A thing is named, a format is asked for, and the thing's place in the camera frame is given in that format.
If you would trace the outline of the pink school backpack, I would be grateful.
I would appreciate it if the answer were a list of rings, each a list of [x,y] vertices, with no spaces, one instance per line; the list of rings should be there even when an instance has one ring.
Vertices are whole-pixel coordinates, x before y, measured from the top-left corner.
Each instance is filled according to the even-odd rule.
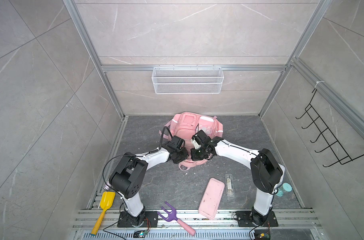
[[[178,136],[185,140],[185,147],[189,153],[188,158],[179,163],[179,169],[187,171],[190,168],[203,165],[208,159],[193,161],[190,150],[194,148],[192,136],[203,130],[210,138],[222,137],[223,124],[217,120],[217,117],[204,116],[200,114],[184,112],[176,114],[167,124],[173,136]]]

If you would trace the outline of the pink pencil case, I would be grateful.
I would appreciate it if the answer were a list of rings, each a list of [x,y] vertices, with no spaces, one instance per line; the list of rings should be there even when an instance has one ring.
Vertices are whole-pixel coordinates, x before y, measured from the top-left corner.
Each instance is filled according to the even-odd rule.
[[[225,184],[215,178],[209,180],[198,208],[201,215],[210,220],[215,218],[224,187]]]

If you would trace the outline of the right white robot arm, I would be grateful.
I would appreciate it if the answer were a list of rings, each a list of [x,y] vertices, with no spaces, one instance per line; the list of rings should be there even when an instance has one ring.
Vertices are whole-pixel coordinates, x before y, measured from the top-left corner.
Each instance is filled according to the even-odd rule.
[[[192,160],[221,156],[234,160],[251,170],[252,180],[257,188],[252,214],[266,218],[272,210],[273,196],[283,183],[285,167],[278,163],[268,149],[252,150],[230,143],[221,138],[210,138],[204,131],[199,131],[191,138]]]

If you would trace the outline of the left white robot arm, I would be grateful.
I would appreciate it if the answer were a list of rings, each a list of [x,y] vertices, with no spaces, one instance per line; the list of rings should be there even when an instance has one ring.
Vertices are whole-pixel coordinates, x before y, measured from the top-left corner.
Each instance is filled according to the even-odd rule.
[[[185,140],[174,136],[169,142],[156,149],[143,153],[123,154],[116,168],[109,177],[111,189],[123,198],[126,211],[132,217],[138,217],[145,209],[139,191],[147,170],[168,161],[184,161],[188,157]]]

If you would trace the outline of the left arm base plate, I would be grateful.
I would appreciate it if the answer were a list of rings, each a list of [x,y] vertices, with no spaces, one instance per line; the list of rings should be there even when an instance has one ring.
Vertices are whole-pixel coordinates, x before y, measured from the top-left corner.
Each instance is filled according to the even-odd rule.
[[[156,228],[158,226],[159,215],[154,211],[146,211],[143,209],[142,212],[137,216],[133,217],[127,211],[120,212],[119,221],[117,223],[118,228],[139,228],[139,227],[150,227]]]

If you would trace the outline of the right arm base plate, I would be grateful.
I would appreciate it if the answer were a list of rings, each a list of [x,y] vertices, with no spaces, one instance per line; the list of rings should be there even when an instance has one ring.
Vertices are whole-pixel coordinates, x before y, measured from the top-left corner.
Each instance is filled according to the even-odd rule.
[[[266,216],[262,216],[258,212],[252,211],[236,211],[233,219],[237,221],[239,227],[278,227],[278,221],[273,211]]]

